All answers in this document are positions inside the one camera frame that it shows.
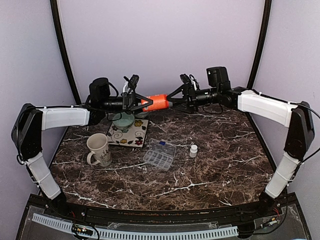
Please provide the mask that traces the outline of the orange bottle with grey lid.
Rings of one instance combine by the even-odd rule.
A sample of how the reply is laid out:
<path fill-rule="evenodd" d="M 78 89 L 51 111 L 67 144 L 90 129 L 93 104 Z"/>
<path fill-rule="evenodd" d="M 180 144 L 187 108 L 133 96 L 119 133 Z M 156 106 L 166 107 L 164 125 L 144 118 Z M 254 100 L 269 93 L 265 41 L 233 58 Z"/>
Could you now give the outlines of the orange bottle with grey lid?
<path fill-rule="evenodd" d="M 153 104 L 144 107 L 142 109 L 144 112 L 167 109 L 173 106 L 173 103 L 167 100 L 166 94 L 151 95 L 147 96 L 147 98 L 151 99 L 153 101 Z"/>

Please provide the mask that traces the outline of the clear plastic pill organizer box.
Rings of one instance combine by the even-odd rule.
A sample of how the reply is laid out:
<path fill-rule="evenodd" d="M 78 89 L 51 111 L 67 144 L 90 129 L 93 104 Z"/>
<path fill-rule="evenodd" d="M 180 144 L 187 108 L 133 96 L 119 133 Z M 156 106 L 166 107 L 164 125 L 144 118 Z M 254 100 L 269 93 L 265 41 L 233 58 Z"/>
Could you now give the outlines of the clear plastic pill organizer box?
<path fill-rule="evenodd" d="M 176 155 L 176 146 L 164 140 L 151 138 L 143 161 L 161 170 L 168 171 Z"/>

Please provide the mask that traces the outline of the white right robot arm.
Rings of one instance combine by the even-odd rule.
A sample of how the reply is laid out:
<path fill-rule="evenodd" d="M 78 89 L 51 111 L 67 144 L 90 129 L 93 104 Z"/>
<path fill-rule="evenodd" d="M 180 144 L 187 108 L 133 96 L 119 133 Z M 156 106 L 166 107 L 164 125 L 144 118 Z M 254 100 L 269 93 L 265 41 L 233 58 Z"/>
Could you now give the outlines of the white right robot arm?
<path fill-rule="evenodd" d="M 294 179 L 315 138 L 313 111 L 307 102 L 295 103 L 264 95 L 244 87 L 232 88 L 220 83 L 208 89 L 194 88 L 184 84 L 166 97 L 173 105 L 186 104 L 194 111 L 206 104 L 220 104 L 244 113 L 255 114 L 277 122 L 288 129 L 283 157 L 264 193 L 276 199 Z"/>

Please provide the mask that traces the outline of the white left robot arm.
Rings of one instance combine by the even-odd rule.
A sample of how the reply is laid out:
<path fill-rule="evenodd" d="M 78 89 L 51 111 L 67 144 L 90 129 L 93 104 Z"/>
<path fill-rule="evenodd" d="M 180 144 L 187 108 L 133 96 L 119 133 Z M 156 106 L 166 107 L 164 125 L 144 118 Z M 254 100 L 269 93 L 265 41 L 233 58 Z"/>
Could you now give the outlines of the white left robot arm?
<path fill-rule="evenodd" d="M 26 103 L 22 106 L 11 131 L 16 158 L 20 165 L 26 166 L 44 196 L 53 201 L 50 208 L 58 217 L 67 218 L 71 208 L 59 199 L 64 195 L 44 159 L 42 132 L 69 126 L 94 126 L 107 114 L 142 111 L 153 103 L 138 93 L 125 92 L 122 96 L 91 93 L 81 105 L 36 107 Z"/>

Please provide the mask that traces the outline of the teal striped ceramic bowl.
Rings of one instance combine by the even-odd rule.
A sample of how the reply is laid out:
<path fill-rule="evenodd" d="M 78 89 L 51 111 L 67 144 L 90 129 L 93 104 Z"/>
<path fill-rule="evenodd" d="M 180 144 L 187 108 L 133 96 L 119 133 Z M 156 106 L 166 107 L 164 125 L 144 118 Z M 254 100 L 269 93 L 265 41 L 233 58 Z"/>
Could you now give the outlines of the teal striped ceramic bowl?
<path fill-rule="evenodd" d="M 126 112 L 117 113 L 112 119 L 113 125 L 123 133 L 128 132 L 134 122 L 135 116 Z"/>

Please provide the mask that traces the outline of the square floral ceramic plate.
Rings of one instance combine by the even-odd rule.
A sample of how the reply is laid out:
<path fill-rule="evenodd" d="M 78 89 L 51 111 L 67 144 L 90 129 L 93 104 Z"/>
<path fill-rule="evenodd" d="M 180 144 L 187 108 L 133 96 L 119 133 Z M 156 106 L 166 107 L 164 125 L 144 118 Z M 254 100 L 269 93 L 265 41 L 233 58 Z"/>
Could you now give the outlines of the square floral ceramic plate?
<path fill-rule="evenodd" d="M 148 119 L 138 118 L 127 132 L 122 132 L 112 123 L 106 134 L 108 143 L 114 146 L 142 148 L 146 139 L 148 125 Z"/>

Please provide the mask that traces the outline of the beige printed ceramic mug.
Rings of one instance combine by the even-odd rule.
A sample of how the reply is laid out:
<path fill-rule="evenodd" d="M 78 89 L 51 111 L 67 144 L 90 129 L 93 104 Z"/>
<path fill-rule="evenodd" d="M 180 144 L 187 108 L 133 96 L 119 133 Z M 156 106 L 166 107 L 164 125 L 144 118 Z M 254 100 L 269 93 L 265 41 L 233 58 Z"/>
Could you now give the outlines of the beige printed ceramic mug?
<path fill-rule="evenodd" d="M 95 133 L 91 135 L 86 141 L 86 146 L 90 151 L 86 158 L 89 165 L 107 167 L 111 164 L 112 156 L 109 149 L 108 138 L 105 134 Z"/>

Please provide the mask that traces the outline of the small white pill bottle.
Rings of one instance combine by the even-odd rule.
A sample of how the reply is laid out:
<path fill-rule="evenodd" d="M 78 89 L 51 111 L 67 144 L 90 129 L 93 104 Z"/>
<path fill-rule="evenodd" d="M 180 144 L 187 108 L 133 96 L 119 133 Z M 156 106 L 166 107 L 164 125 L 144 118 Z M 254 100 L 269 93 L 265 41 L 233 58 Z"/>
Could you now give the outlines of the small white pill bottle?
<path fill-rule="evenodd" d="M 198 146 L 193 144 L 190 146 L 190 150 L 189 150 L 189 156 L 191 158 L 195 158 L 197 156 L 198 153 Z"/>

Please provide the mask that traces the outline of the black right frame post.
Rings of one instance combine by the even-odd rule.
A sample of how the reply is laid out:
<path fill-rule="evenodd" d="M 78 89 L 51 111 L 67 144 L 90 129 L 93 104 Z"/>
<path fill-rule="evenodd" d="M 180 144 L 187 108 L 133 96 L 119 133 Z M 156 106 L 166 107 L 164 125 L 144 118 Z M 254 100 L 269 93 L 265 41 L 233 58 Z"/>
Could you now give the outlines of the black right frame post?
<path fill-rule="evenodd" d="M 256 51 L 254 54 L 254 59 L 252 62 L 252 67 L 251 67 L 250 75 L 249 75 L 247 86 L 246 86 L 249 90 L 252 90 L 254 87 L 258 69 L 260 66 L 264 45 L 265 45 L 265 40 L 267 36 L 268 26 L 269 26 L 271 8 L 272 8 L 272 0 L 265 0 Z"/>

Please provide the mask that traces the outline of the black frame post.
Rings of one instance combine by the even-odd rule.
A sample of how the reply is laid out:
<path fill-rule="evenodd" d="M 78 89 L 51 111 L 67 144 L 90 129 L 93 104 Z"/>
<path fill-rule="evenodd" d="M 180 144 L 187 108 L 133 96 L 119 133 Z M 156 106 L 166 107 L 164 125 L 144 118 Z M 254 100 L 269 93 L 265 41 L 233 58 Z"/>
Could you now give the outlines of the black frame post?
<path fill-rule="evenodd" d="M 252 62 L 252 67 L 251 67 L 250 75 L 249 75 L 247 86 L 246 86 L 249 90 L 252 90 L 254 87 L 258 69 L 260 66 L 264 45 L 265 45 L 265 40 L 267 36 L 268 26 L 269 26 L 271 8 L 272 8 L 272 0 L 265 0 L 256 51 L 254 54 L 254 59 Z"/>
<path fill-rule="evenodd" d="M 80 104 L 81 98 L 78 92 L 78 88 L 76 86 L 76 81 L 73 75 L 72 67 L 71 67 L 69 56 L 67 53 L 66 43 L 65 43 L 61 19 L 60 19 L 58 1 L 50 0 L 49 2 L 50 2 L 51 15 L 53 20 L 55 35 L 56 35 L 62 63 L 64 66 L 65 74 L 67 77 L 67 81 L 68 81 L 75 103 Z"/>

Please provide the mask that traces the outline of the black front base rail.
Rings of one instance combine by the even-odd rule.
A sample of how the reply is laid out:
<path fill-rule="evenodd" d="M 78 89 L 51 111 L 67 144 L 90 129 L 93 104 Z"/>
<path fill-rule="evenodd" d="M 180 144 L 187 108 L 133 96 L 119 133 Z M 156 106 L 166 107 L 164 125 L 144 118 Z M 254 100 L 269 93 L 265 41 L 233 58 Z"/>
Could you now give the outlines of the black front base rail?
<path fill-rule="evenodd" d="M 276 216 L 284 219 L 289 204 L 296 204 L 298 199 L 294 193 L 288 196 L 281 195 L 272 207 L 263 209 L 259 201 L 240 205 L 215 208 L 183 210 L 128 210 L 110 207 L 107 204 L 85 198 L 73 192 L 78 197 L 78 203 L 69 201 L 50 203 L 45 197 L 31 194 L 24 208 L 19 227 L 22 228 L 32 217 L 32 211 L 38 210 L 41 214 L 60 219 L 71 219 L 77 223 L 106 225 L 109 222 L 146 225 L 174 225 L 198 224 L 218 222 L 221 225 L 249 225 L 262 217 Z"/>

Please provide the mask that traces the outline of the black left frame post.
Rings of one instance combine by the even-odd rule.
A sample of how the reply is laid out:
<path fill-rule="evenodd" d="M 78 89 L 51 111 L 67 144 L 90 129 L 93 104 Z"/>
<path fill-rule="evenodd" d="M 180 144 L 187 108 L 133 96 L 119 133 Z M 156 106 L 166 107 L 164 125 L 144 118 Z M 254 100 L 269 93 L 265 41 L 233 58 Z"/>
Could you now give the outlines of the black left frame post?
<path fill-rule="evenodd" d="M 78 92 L 78 88 L 76 86 L 76 81 L 73 75 L 72 67 L 71 67 L 69 56 L 67 53 L 66 43 L 65 43 L 61 19 L 60 19 L 58 1 L 50 0 L 49 2 L 50 2 L 51 15 L 53 20 L 55 35 L 56 35 L 62 63 L 64 66 L 65 74 L 67 77 L 67 81 L 68 81 L 75 103 L 80 104 L 81 98 Z"/>

